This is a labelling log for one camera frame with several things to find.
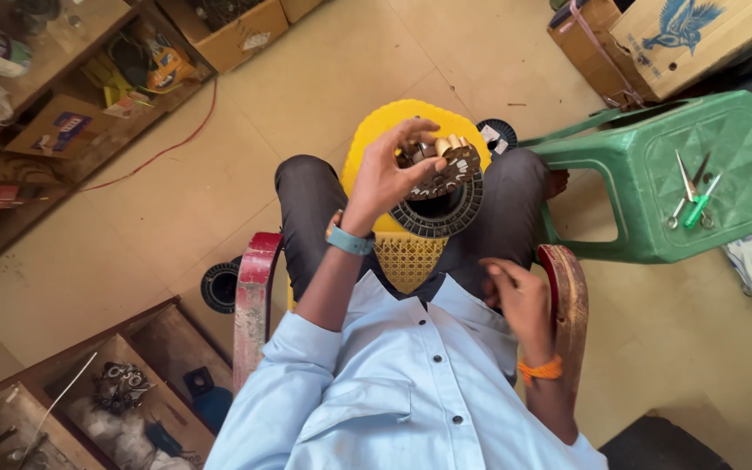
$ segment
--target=green plastic stool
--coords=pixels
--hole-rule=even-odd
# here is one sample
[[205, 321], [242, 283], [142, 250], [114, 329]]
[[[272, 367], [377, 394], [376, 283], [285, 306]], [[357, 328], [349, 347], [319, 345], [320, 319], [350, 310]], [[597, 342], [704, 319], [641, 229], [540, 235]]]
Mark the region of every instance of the green plastic stool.
[[[602, 131], [575, 136], [602, 125]], [[592, 168], [605, 180], [617, 223], [611, 242], [562, 240], [544, 204], [544, 239], [579, 258], [653, 264], [676, 262], [752, 233], [752, 93], [734, 91], [632, 113], [606, 110], [561, 131], [520, 142], [552, 170]], [[705, 170], [723, 173], [705, 212], [714, 227], [666, 226], [685, 194], [675, 150], [688, 178], [707, 152]], [[704, 194], [708, 183], [698, 184]], [[691, 212], [684, 205], [679, 220]]]

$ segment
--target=black plastic spool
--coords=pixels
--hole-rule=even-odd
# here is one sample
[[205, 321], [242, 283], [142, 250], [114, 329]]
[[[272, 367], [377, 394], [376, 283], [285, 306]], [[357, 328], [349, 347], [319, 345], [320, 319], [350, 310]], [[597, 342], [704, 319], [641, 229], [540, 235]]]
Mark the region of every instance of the black plastic spool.
[[202, 299], [214, 312], [234, 313], [236, 279], [240, 275], [241, 261], [242, 256], [238, 256], [231, 262], [220, 262], [202, 276]]
[[390, 216], [405, 230], [422, 238], [444, 238], [460, 232], [475, 220], [483, 201], [483, 171], [462, 187], [423, 201], [402, 201]]
[[[493, 161], [503, 155], [503, 153], [507, 153], [507, 151], [511, 151], [518, 147], [518, 136], [516, 135], [516, 130], [513, 129], [511, 125], [507, 124], [506, 121], [501, 121], [500, 119], [486, 119], [477, 123], [476, 127], [478, 128], [478, 131], [480, 131], [485, 125], [488, 125], [500, 134], [499, 138], [486, 144], [486, 148], [489, 149], [490, 154], [492, 154]], [[499, 155], [495, 152], [495, 149], [501, 140], [504, 140], [507, 143], [507, 148]]]

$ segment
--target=blue watch strap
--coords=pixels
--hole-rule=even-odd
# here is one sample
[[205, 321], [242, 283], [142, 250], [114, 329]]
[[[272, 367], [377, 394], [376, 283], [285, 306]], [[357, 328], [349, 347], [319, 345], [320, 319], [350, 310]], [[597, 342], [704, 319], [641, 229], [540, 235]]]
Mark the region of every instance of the blue watch strap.
[[373, 250], [374, 238], [360, 238], [350, 235], [336, 226], [332, 226], [327, 237], [327, 243], [352, 254], [365, 255]]

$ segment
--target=yellow plastic stool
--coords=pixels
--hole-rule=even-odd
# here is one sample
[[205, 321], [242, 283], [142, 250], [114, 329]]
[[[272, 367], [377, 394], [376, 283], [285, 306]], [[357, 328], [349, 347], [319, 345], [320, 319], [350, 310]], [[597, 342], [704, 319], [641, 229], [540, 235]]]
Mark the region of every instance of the yellow plastic stool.
[[[375, 141], [377, 137], [396, 124], [414, 116], [430, 119], [439, 124], [440, 130], [433, 134], [435, 137], [447, 137], [450, 134], [457, 134], [460, 137], [468, 139], [478, 150], [480, 168], [483, 171], [492, 163], [489, 149], [486, 148], [486, 142], [483, 140], [483, 135], [478, 132], [477, 127], [475, 127], [472, 121], [424, 101], [394, 101], [370, 113], [359, 124], [356, 134], [352, 138], [350, 151], [347, 153], [347, 160], [344, 162], [344, 169], [341, 172], [341, 186], [344, 188], [344, 192], [349, 195], [350, 191], [353, 190], [353, 183], [356, 182], [356, 175], [359, 174], [359, 167], [362, 165], [364, 147]], [[379, 217], [376, 225], [373, 226], [373, 230], [375, 232], [406, 233], [405, 229], [388, 214], [382, 214]]]
[[[492, 162], [483, 136], [465, 117], [424, 101], [395, 101], [377, 109], [359, 124], [341, 172], [341, 186], [344, 192], [350, 194], [353, 190], [356, 175], [359, 174], [359, 167], [362, 165], [364, 147], [396, 124], [414, 116], [430, 119], [439, 124], [440, 130], [433, 134], [436, 137], [457, 134], [468, 139], [478, 150], [480, 168], [483, 171]], [[382, 214], [373, 230], [376, 232], [373, 251], [376, 251], [382, 271], [393, 286], [403, 294], [409, 294], [428, 278], [448, 241], [447, 238], [417, 237], [402, 228], [389, 214]], [[291, 282], [288, 293], [288, 309], [294, 309], [295, 301], [292, 297]]]

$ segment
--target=shirt pocket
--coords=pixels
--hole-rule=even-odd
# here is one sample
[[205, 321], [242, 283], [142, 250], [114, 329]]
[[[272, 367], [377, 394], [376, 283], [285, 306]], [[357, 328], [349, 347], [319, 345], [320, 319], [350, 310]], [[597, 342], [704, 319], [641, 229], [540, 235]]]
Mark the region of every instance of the shirt pocket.
[[374, 377], [333, 383], [324, 392], [321, 405], [309, 415], [296, 443], [350, 419], [377, 415], [392, 415], [396, 422], [410, 419], [411, 386], [407, 380]]

